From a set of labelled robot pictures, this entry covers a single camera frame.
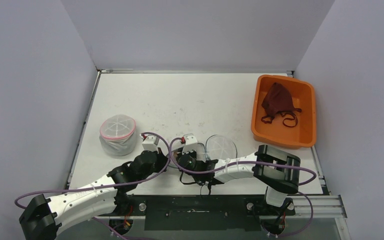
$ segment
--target clear plastic lid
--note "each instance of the clear plastic lid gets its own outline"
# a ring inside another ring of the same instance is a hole
[[[210,136],[205,143],[207,156],[211,159],[235,159],[238,150],[235,143],[228,137],[222,135]]]
[[[115,115],[108,118],[100,126],[99,133],[106,140],[122,140],[135,132],[136,122],[127,115]]]

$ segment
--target metal bolt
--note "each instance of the metal bolt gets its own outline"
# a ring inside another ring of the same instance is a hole
[[[287,209],[289,209],[289,210],[294,210],[294,204],[291,202],[290,204],[289,204],[289,206],[287,206]]]
[[[143,212],[145,209],[147,209],[147,205],[145,203],[142,202],[139,204],[139,211]]]
[[[251,211],[254,207],[254,203],[252,202],[248,202],[248,204],[246,204],[246,209],[248,209],[249,211]]]

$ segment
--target gray floor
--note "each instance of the gray floor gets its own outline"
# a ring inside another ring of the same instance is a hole
[[[293,232],[300,229],[307,222],[307,219],[286,219],[285,233]],[[143,220],[136,220],[134,227],[130,230],[127,236],[146,237],[155,240],[261,240],[275,239],[274,237],[267,238],[263,231],[245,232],[241,229],[230,229],[225,231],[144,231]],[[100,223],[91,220],[75,225],[60,236],[57,240],[116,240],[115,236],[110,237],[110,231]],[[300,234],[285,237],[286,240],[339,240],[335,219],[333,218],[318,218],[314,219],[311,225]]]

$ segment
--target mesh lid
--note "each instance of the mesh lid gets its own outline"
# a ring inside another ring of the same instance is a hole
[[[136,122],[133,118],[120,114],[108,118],[100,126],[99,133],[102,138],[107,140],[122,140],[136,129]]]
[[[210,136],[206,141],[206,152],[210,159],[235,159],[238,150],[235,143],[222,135]]]

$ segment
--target pink trim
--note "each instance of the pink trim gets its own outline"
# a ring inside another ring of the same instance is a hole
[[[133,119],[133,118],[131,118],[131,117],[129,117],[130,119],[132,119],[133,120],[133,123],[134,123],[134,125],[133,125],[133,129],[128,133],[128,134],[126,134],[126,135],[124,135],[124,136],[115,136],[115,137],[110,137],[110,136],[104,136],[104,134],[103,134],[103,132],[102,132],[102,127],[104,126],[104,124],[109,120],[109,119],[107,119],[107,120],[105,120],[103,123],[102,123],[102,125],[100,126],[100,128],[99,128],[99,134],[100,134],[100,136],[103,138],[103,139],[107,139],[107,140],[122,140],[122,139],[125,139],[125,138],[128,138],[128,137],[130,137],[132,134],[133,134],[133,132],[136,130],[136,121]]]

